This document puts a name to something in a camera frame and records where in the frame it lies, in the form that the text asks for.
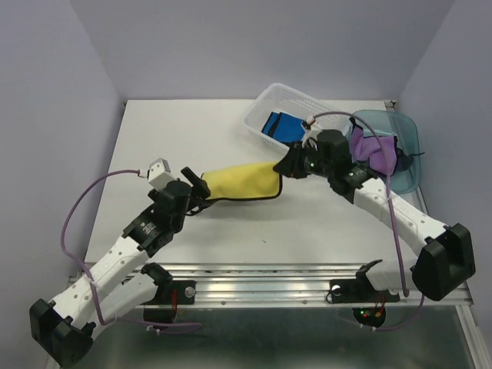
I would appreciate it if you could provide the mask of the yellow and grey towel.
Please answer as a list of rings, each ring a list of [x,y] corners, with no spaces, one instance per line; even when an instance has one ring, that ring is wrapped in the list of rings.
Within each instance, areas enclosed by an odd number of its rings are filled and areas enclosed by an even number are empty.
[[[278,197],[282,177],[274,170],[275,161],[237,165],[201,175],[211,195],[209,201],[260,201]]]

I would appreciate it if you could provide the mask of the blue and grey towel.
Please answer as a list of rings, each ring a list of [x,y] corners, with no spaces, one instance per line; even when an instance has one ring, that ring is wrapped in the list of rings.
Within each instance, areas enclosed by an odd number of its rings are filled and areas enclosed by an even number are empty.
[[[264,123],[261,133],[289,146],[304,137],[303,120],[284,112],[273,111]]]

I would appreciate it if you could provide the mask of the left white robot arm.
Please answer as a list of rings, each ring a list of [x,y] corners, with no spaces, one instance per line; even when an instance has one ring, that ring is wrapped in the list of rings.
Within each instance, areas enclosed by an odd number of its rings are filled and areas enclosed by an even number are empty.
[[[165,162],[147,172],[152,203],[122,232],[91,268],[80,261],[83,275],[50,300],[29,308],[33,339],[62,368],[76,365],[97,336],[111,324],[127,321],[127,313],[148,302],[175,309],[187,300],[194,282],[175,281],[152,258],[179,233],[187,214],[211,196],[206,182],[190,168],[185,180],[174,178]]]

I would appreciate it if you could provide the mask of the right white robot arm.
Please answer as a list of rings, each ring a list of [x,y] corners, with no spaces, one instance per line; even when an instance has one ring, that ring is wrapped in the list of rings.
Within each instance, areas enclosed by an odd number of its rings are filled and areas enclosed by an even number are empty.
[[[336,194],[374,216],[392,230],[397,244],[404,242],[413,251],[411,260],[398,254],[394,261],[379,259],[361,267],[354,280],[359,298],[413,289],[440,301],[475,275],[470,231],[433,219],[389,191],[374,170],[351,158],[348,140],[339,131],[321,131],[313,147],[294,143],[273,169],[287,178],[326,178]]]

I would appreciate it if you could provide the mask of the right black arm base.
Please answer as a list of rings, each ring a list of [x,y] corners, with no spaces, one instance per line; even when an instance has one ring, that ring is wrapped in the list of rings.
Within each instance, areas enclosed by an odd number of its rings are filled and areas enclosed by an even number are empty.
[[[379,259],[361,266],[351,278],[331,280],[324,298],[328,304],[353,304],[356,322],[373,330],[382,328],[387,317],[386,304],[401,300],[398,292],[387,288],[380,291],[370,283],[367,273],[381,262]]]

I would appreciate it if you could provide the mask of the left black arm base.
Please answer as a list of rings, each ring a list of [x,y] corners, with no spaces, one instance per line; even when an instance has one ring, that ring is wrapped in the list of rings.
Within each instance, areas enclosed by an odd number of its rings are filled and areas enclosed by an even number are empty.
[[[196,281],[175,280],[161,265],[146,264],[141,273],[150,277],[157,291],[151,300],[144,303],[143,318],[146,321],[171,324],[178,315],[180,305],[193,305],[196,294]]]

